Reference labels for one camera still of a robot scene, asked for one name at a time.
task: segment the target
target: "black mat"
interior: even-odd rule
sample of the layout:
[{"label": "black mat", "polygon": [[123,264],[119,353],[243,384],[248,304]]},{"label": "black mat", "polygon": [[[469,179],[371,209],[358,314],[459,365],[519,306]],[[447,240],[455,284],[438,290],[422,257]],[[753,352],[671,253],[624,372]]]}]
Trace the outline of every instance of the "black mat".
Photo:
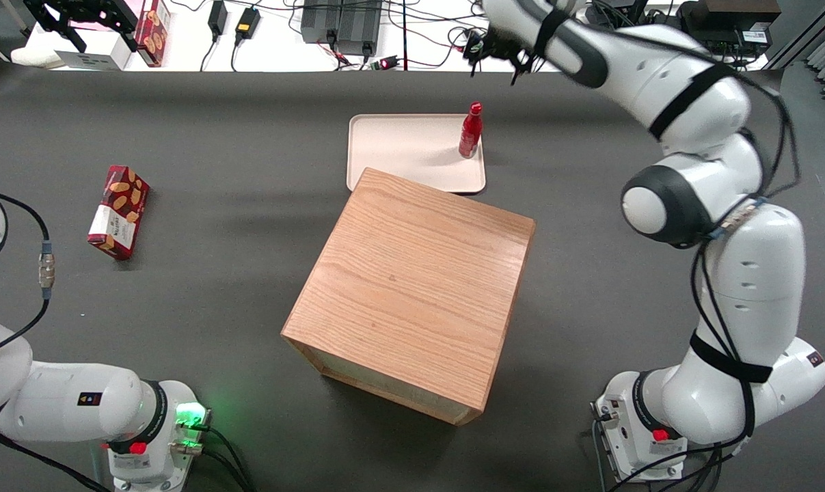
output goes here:
[{"label": "black mat", "polygon": [[[278,334],[349,196],[349,118],[474,99],[488,147],[474,199],[535,218],[537,233],[487,410],[455,429],[319,377]],[[771,109],[756,106],[772,148]],[[802,156],[818,144],[802,141]],[[263,491],[598,490],[588,402],[619,371],[677,364],[697,322],[691,253],[637,236],[619,212],[622,184],[660,155],[621,109],[557,74],[509,87],[506,74],[0,71],[0,191],[40,210],[57,254],[51,309],[27,336],[36,359],[190,384]],[[127,264],[86,243],[111,164],[154,190]],[[805,165],[779,203],[805,224],[800,336],[825,356],[825,197]],[[38,309],[38,239],[10,209],[8,327]],[[85,444],[34,448],[90,470]],[[0,492],[79,489],[0,448]],[[187,490],[233,486],[200,460]],[[759,428],[719,490],[825,492],[825,389]]]}]

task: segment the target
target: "white tray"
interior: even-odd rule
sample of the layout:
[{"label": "white tray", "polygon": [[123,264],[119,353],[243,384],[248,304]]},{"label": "white tray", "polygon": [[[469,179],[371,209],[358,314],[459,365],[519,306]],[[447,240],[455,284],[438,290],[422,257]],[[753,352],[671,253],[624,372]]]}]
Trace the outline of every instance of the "white tray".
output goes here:
[{"label": "white tray", "polygon": [[466,115],[357,115],[349,122],[346,186],[371,167],[449,193],[485,188],[482,141],[472,158],[458,153]]}]

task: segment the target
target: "wooden cube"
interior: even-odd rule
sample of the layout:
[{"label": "wooden cube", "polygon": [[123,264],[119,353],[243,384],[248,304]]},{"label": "wooden cube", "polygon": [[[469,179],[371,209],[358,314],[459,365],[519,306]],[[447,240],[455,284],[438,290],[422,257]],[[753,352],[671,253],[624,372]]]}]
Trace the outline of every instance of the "wooden cube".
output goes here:
[{"label": "wooden cube", "polygon": [[325,376],[468,423],[485,410],[534,227],[366,169],[282,336]]}]

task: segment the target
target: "white table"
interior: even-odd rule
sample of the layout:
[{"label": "white table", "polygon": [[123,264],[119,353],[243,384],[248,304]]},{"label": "white table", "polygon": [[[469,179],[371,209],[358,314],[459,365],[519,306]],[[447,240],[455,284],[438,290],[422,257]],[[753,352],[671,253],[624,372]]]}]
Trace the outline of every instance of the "white table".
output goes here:
[{"label": "white table", "polygon": [[[136,53],[130,56],[124,67],[124,71],[198,71],[203,56],[208,51],[212,42],[211,32],[206,26],[208,13],[211,9],[211,0],[174,0],[171,3],[166,0],[167,6],[172,13],[170,22],[169,41],[163,66],[161,68],[149,68],[144,64],[141,57]],[[302,0],[284,0],[287,4],[297,5],[303,3]],[[675,2],[674,12],[679,6],[679,1]],[[196,9],[191,12],[184,5],[189,5]],[[669,2],[663,0],[649,3],[647,8],[666,10]],[[229,72],[230,56],[233,52],[234,28],[237,24],[241,12],[246,9],[246,5],[240,3],[225,2],[227,6],[227,26],[224,35],[219,37],[218,44],[213,49],[212,54],[206,63],[207,72]],[[284,10],[287,7],[283,0],[262,0],[259,5],[261,20],[257,25],[256,32],[250,40],[243,41],[239,47],[235,59],[235,68],[239,72],[327,72],[336,68],[337,62],[329,53],[326,53],[316,44],[303,43],[303,38],[288,27],[299,30],[300,16],[302,10]],[[402,7],[398,4],[384,3],[381,13],[381,28],[379,31],[379,44],[377,53],[371,60],[381,59],[387,56],[403,56],[403,29],[391,24],[391,19],[397,25],[402,25]],[[410,70],[439,70],[447,72],[468,72],[470,66],[463,59],[461,53],[452,51],[449,54],[449,40],[447,35],[455,26],[477,25],[487,26],[484,18],[465,18],[460,22],[427,22],[422,18],[432,18],[432,16],[443,16],[443,18],[459,18],[470,15],[470,3],[468,0],[409,0],[407,9],[408,28],[408,53],[409,58],[415,62],[429,63],[437,65],[446,60],[439,68],[431,68],[416,63],[409,63]],[[118,36],[114,32],[100,33],[100,35]],[[433,43],[426,36],[439,44]],[[34,29],[27,46],[56,46],[56,43],[63,42],[55,32],[43,32],[41,28]],[[352,63],[362,62],[360,56],[349,56]],[[759,59],[749,69],[757,69],[764,66],[764,57]],[[505,60],[486,59],[481,64],[482,71],[485,72],[512,72],[513,68]],[[541,71],[556,71],[552,65],[546,64]]]}]

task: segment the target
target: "led light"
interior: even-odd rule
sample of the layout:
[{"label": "led light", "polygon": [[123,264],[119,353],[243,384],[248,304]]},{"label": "led light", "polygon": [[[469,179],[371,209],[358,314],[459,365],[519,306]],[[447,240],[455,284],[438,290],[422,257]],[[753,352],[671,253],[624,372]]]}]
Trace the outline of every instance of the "led light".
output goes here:
[{"label": "led light", "polygon": [[186,424],[187,426],[195,426],[196,424],[205,423],[206,407],[200,405],[198,402],[188,402],[187,404],[180,404],[175,408],[175,423]]}]

